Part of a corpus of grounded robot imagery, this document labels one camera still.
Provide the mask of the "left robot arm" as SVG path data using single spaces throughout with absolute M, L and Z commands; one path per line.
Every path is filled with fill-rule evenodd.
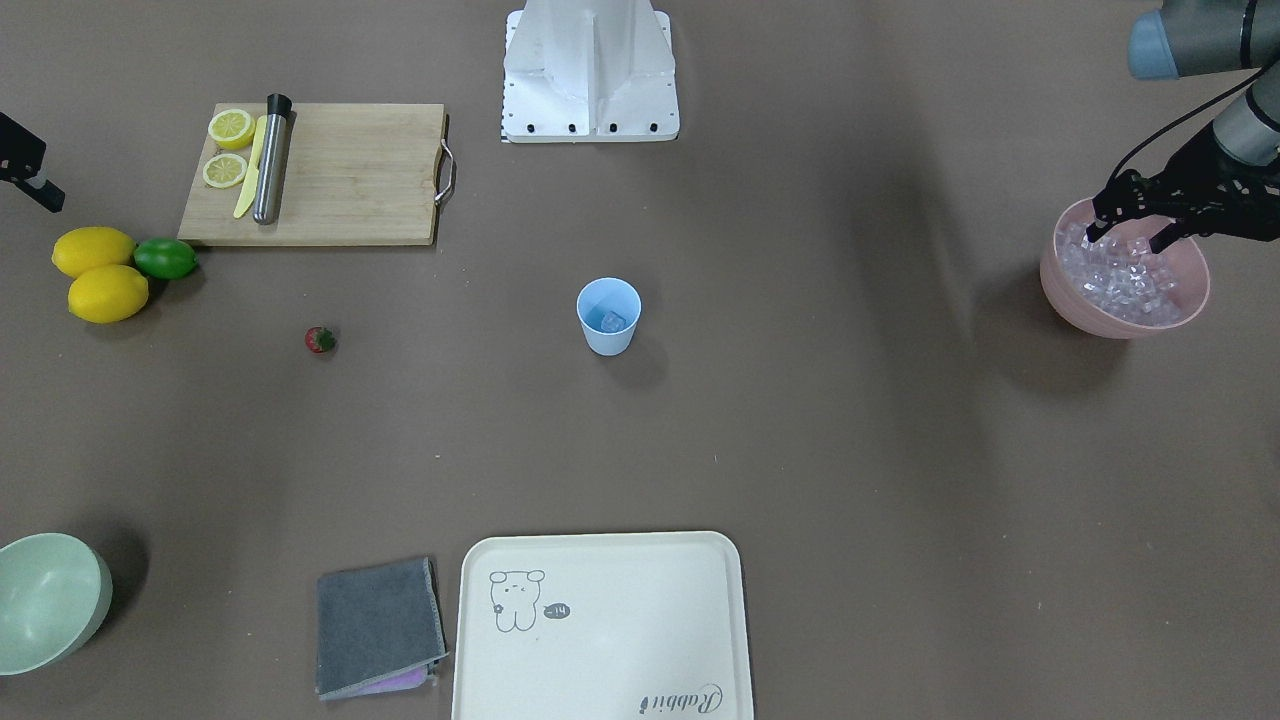
M 1160 254 L 1192 236 L 1277 240 L 1279 6 L 1275 1 L 1165 1 L 1134 22 L 1128 65 L 1138 79 L 1180 79 L 1230 70 L 1249 77 L 1234 100 L 1144 177 L 1126 155 L 1093 197 L 1085 237 L 1157 215 L 1148 241 Z

